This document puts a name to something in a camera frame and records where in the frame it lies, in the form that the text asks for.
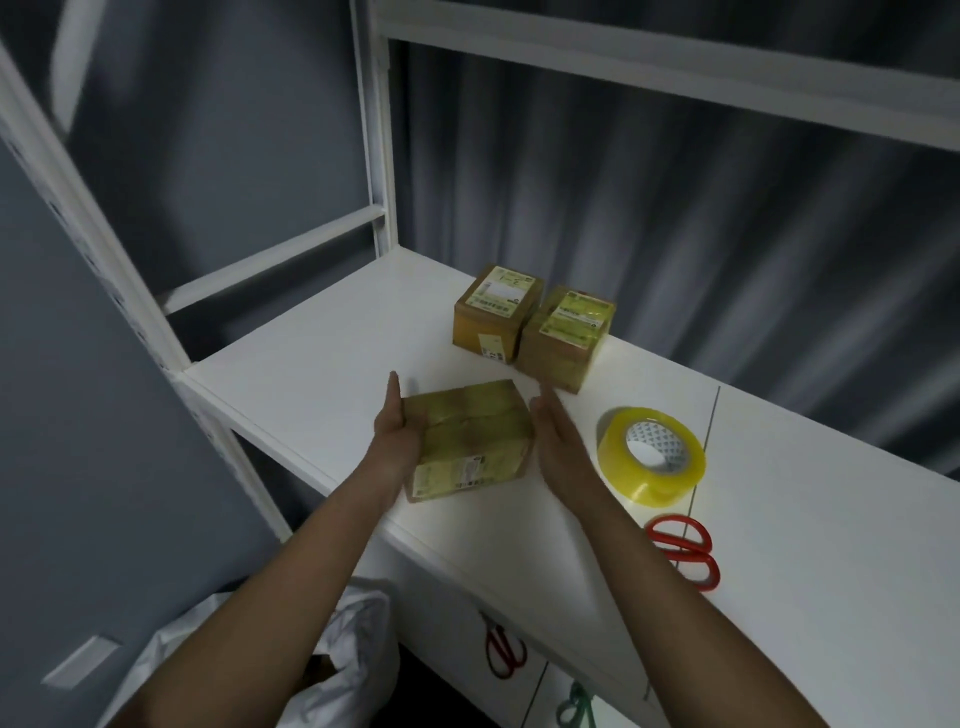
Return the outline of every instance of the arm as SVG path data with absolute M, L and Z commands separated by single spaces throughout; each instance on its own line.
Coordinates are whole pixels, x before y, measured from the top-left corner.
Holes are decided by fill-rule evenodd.
M 363 461 L 267 567 L 131 698 L 110 728 L 276 725 L 370 539 L 420 459 L 390 374 Z
M 670 724 L 825 727 L 620 506 L 556 393 L 544 387 L 532 409 L 543 477 L 583 527 Z

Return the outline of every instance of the gray curtain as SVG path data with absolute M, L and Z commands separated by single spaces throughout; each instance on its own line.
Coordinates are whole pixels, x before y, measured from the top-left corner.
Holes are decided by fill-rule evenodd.
M 960 76 L 954 0 L 495 4 Z M 960 476 L 960 156 L 424 46 L 393 55 L 404 246 L 614 299 L 614 335 Z

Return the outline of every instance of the forearm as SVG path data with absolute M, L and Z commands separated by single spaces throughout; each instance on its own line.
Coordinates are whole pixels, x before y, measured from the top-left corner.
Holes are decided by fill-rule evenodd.
M 276 725 L 385 510 L 365 477 L 344 481 L 111 725 Z
M 580 515 L 581 524 L 671 725 L 826 725 L 606 496 Z

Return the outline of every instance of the hand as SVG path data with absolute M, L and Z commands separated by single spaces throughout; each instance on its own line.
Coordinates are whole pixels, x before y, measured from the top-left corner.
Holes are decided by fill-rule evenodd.
M 541 384 L 530 409 L 543 479 L 570 513 L 582 519 L 597 503 L 608 500 L 610 491 L 593 469 L 577 425 L 553 388 Z
M 383 496 L 384 511 L 394 504 L 404 481 L 413 475 L 420 462 L 425 425 L 412 418 L 404 421 L 400 380 L 396 372 L 390 372 L 383 409 L 373 420 L 373 439 L 357 467 L 363 480 L 371 482 Z

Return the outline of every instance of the yellow tape roll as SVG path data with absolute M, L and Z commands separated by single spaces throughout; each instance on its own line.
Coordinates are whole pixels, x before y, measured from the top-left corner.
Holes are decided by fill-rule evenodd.
M 644 465 L 630 451 L 659 454 L 655 465 Z M 665 508 L 700 482 L 707 455 L 696 436 L 669 415 L 646 407 L 617 412 L 597 448 L 600 470 L 611 485 L 634 503 Z

